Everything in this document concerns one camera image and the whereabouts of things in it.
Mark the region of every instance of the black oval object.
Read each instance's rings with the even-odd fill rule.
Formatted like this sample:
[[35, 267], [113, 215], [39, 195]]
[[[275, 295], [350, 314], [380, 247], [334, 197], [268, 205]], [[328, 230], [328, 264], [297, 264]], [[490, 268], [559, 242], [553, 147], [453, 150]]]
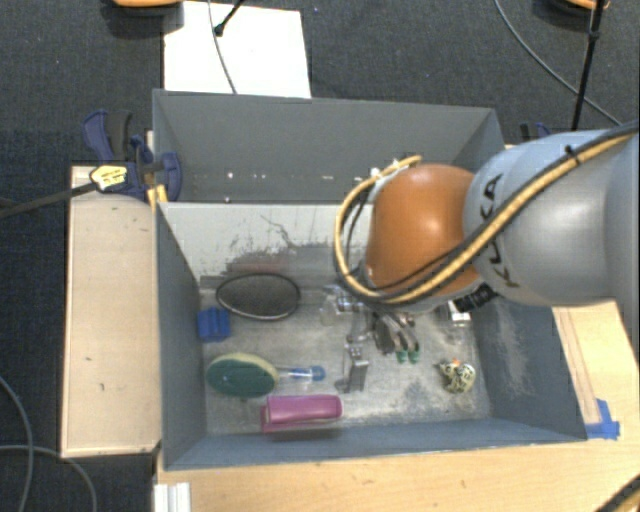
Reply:
[[297, 309], [300, 289], [279, 274], [245, 274], [218, 286], [216, 299], [223, 308], [245, 318], [281, 320]]

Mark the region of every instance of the sponge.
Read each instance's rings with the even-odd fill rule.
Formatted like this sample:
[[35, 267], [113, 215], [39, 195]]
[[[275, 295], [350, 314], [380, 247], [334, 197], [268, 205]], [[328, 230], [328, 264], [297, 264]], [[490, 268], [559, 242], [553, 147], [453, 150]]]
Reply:
[[205, 373], [207, 383], [216, 391], [240, 398], [257, 398], [273, 391], [278, 370], [253, 354], [234, 352], [217, 357]]

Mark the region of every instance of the white paper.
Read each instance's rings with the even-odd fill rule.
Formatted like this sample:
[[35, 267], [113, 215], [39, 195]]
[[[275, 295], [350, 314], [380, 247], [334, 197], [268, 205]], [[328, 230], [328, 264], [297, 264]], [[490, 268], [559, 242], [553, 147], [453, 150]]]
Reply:
[[[206, 2], [183, 2], [184, 26], [164, 37], [164, 87], [231, 93], [213, 41]], [[232, 5], [211, 4], [213, 25]], [[218, 44], [238, 94], [310, 98], [298, 11], [242, 6]]]

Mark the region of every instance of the dark carpet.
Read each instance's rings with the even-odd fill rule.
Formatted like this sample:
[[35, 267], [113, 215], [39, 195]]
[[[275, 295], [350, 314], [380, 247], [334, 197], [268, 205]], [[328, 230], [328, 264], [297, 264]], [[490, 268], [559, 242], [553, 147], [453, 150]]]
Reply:
[[[522, 37], [577, 86], [587, 16], [545, 0], [502, 0]], [[507, 142], [519, 124], [570, 126], [575, 97], [518, 45], [493, 0], [249, 1], [302, 12], [317, 97], [493, 107]], [[612, 0], [587, 95], [620, 121], [638, 117], [640, 2]], [[151, 127], [162, 86], [157, 19], [131, 18], [109, 0], [5, 0], [0, 7], [0, 197], [34, 199], [67, 186], [90, 112], [127, 109], [131, 132]], [[591, 107], [583, 129], [611, 126]], [[36, 444], [58, 446], [65, 299], [65, 205], [0, 220], [0, 375], [22, 400]], [[0, 392], [0, 444], [23, 443], [20, 417]], [[99, 510], [151, 504], [151, 457], [82, 460]], [[0, 454], [0, 510], [17, 510], [24, 454]], [[38, 457], [27, 510], [88, 510], [68, 466]]]

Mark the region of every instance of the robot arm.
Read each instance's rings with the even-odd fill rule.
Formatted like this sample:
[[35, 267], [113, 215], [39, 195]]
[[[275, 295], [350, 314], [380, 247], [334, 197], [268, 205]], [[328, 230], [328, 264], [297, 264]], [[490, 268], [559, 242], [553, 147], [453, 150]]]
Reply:
[[[482, 282], [532, 305], [615, 299], [638, 359], [637, 121], [523, 144], [475, 177], [419, 162], [362, 182], [340, 208], [334, 259], [350, 294], [388, 310], [433, 309]], [[354, 271], [342, 232], [382, 178]]]

